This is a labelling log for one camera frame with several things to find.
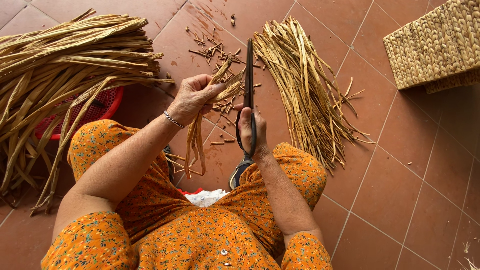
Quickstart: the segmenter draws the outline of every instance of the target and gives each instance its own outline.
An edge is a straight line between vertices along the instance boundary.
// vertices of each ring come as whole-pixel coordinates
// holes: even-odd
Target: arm
[[[243,104],[235,106],[236,110],[242,110],[239,121],[240,136],[245,151],[249,152],[252,137],[250,124],[252,110],[242,108]],[[311,233],[323,243],[320,227],[313,219],[310,207],[268,148],[265,119],[260,116],[256,109],[253,112],[255,113],[257,126],[257,148],[253,160],[262,173],[268,192],[268,201],[272,207],[275,222],[283,233],[285,246],[287,247],[293,236],[301,232]]]
[[[205,105],[205,102],[224,89],[223,85],[203,89],[211,79],[203,74],[183,80],[177,97],[167,109],[168,114],[186,126],[198,111],[209,112],[212,105]],[[63,198],[55,220],[53,240],[80,216],[114,211],[179,130],[162,114],[98,159]]]

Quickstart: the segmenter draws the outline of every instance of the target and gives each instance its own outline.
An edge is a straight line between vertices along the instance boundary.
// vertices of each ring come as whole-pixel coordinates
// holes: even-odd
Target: scissor handle
[[[255,154],[255,149],[257,147],[257,123],[255,122],[255,114],[252,112],[250,114],[250,117],[251,117],[251,125],[252,125],[252,143],[251,143],[251,147],[250,147],[250,153],[247,153],[245,151],[245,149],[243,149],[243,145],[241,143],[241,137],[240,137],[240,130],[239,130],[239,120],[240,120],[240,114],[241,114],[241,111],[238,111],[237,112],[237,120],[235,121],[235,124],[236,124],[236,135],[237,135],[237,142],[240,146],[240,148],[243,150],[243,153],[245,154],[245,156],[248,156],[249,158],[252,158],[253,155]]]

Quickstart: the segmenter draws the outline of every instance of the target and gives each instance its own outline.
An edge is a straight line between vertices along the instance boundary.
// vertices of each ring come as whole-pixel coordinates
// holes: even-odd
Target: floral pattern
[[[68,153],[75,179],[138,129],[112,120],[84,125]],[[311,155],[281,143],[274,156],[311,209],[326,173]],[[253,164],[240,186],[207,208],[192,205],[168,180],[160,153],[115,212],[96,212],[70,223],[42,260],[43,269],[278,269],[285,249],[265,185]],[[293,237],[283,269],[331,269],[330,257],[313,235]]]

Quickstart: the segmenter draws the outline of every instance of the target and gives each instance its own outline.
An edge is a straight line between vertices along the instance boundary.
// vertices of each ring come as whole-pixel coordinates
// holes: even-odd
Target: shoe
[[[240,185],[240,175],[252,164],[254,164],[252,159],[248,158],[247,156],[243,157],[240,164],[238,164],[228,179],[228,185],[232,190]]]

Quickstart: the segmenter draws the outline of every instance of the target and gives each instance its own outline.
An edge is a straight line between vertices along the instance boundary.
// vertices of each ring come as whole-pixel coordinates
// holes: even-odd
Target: tiled floor
[[[159,0],[55,1],[0,0],[0,36],[50,27],[88,8],[98,13],[129,13],[146,17],[147,34],[160,61],[162,76],[178,81],[163,90],[131,86],[125,91],[114,120],[143,127],[175,96],[183,78],[211,73],[212,67],[187,49],[195,49],[193,33],[216,37],[224,50],[242,49],[246,38],[267,20],[295,16],[346,89],[366,89],[354,100],[351,123],[370,133],[378,145],[346,145],[345,169],[329,175],[314,215],[320,224],[333,266],[343,269],[461,268],[464,257],[480,261],[480,87],[461,87],[427,95],[422,87],[397,91],[381,38],[434,7],[442,0]],[[236,26],[229,16],[235,13]],[[189,26],[190,32],[184,30]],[[268,143],[289,141],[278,89],[265,70],[255,70],[255,103],[268,122]],[[227,178],[241,159],[236,144],[209,142],[234,135],[218,113],[202,124],[207,173],[174,184],[186,191],[198,187],[228,190]],[[171,142],[184,156],[186,130]],[[55,143],[49,145],[53,151]],[[58,193],[73,184],[66,163],[61,165]],[[24,188],[18,208],[0,205],[0,261],[6,269],[38,269],[51,240],[55,213],[28,217],[38,194]],[[468,253],[464,244],[471,243]]]

